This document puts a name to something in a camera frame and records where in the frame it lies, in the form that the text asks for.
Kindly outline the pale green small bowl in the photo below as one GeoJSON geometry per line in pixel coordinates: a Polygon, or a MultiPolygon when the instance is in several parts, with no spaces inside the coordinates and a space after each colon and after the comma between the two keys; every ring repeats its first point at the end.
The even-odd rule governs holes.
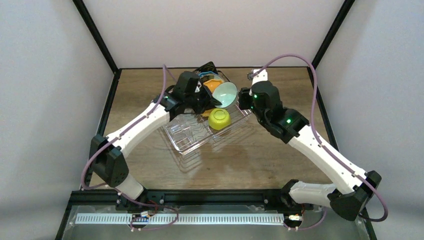
{"type": "Polygon", "coordinates": [[[214,106],[217,108],[228,108],[236,101],[237,95],[237,86],[232,82],[224,82],[218,85],[212,93],[212,97],[219,101],[214,106]]]}

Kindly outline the orange plate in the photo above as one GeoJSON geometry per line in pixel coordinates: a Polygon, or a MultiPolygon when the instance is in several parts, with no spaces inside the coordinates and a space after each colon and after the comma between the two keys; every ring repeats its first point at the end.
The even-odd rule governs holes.
{"type": "MultiPolygon", "coordinates": [[[[210,80],[207,80],[204,83],[204,85],[206,87],[208,87],[208,89],[210,90],[210,92],[213,94],[214,91],[215,91],[215,89],[219,85],[221,85],[222,83],[224,83],[224,81],[222,79],[210,79],[210,80]]],[[[201,116],[204,117],[204,118],[207,118],[210,115],[210,113],[212,112],[212,110],[213,109],[206,110],[204,113],[201,114],[201,116]]]]}

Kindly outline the light blue floral plate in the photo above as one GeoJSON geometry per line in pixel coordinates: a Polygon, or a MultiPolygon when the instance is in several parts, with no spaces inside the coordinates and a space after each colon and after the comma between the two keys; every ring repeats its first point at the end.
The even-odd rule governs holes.
{"type": "Polygon", "coordinates": [[[216,74],[206,74],[201,76],[201,79],[203,81],[203,83],[205,84],[206,82],[210,81],[210,80],[222,80],[222,78],[219,75],[216,74]]]}

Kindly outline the yellow-green small bowl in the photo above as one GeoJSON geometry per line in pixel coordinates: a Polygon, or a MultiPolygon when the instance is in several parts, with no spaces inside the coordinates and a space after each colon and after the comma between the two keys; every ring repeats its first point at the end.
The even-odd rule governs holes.
{"type": "Polygon", "coordinates": [[[209,127],[214,130],[222,130],[232,123],[229,112],[223,108],[214,108],[208,117],[209,127]]]}

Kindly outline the metal wire dish rack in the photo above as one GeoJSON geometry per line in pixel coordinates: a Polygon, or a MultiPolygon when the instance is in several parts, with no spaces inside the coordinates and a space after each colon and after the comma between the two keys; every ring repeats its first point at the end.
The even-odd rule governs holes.
{"type": "Polygon", "coordinates": [[[182,114],[175,116],[170,122],[162,126],[162,130],[168,137],[171,145],[180,154],[185,155],[204,145],[212,139],[229,132],[236,126],[247,120],[251,112],[240,110],[238,106],[238,96],[235,102],[225,109],[231,117],[231,124],[221,130],[214,130],[209,126],[208,117],[202,117],[195,113],[195,88],[197,83],[202,83],[202,89],[208,89],[199,76],[193,71],[182,72],[172,88],[168,89],[166,99],[177,96],[187,97],[189,104],[182,114]]]}

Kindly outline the black floral square plate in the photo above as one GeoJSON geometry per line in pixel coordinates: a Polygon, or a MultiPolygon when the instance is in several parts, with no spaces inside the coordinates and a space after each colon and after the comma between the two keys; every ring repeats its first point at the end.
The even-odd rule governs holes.
{"type": "Polygon", "coordinates": [[[216,75],[218,74],[218,70],[213,61],[209,61],[201,65],[200,67],[196,68],[193,72],[197,74],[198,72],[207,72],[207,71],[215,72],[216,75]]]}

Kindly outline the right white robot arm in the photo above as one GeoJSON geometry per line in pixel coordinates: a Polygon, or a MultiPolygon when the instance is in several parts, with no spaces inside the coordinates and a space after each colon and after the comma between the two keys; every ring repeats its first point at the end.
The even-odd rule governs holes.
{"type": "Polygon", "coordinates": [[[241,88],[238,102],[272,136],[298,150],[331,180],[330,184],[290,180],[281,189],[287,205],[331,208],[347,221],[360,216],[382,180],[377,171],[365,171],[336,151],[299,111],[283,106],[278,88],[269,81],[241,88]]]}

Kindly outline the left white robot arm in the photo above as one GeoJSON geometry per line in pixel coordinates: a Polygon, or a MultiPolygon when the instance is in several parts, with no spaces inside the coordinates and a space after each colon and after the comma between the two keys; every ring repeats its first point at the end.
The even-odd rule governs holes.
{"type": "Polygon", "coordinates": [[[130,174],[126,162],[134,148],[186,110],[202,114],[221,104],[222,101],[213,96],[202,77],[195,72],[184,71],[171,89],[164,84],[160,94],[136,118],[107,136],[94,136],[88,167],[106,185],[136,201],[146,189],[130,174]]]}

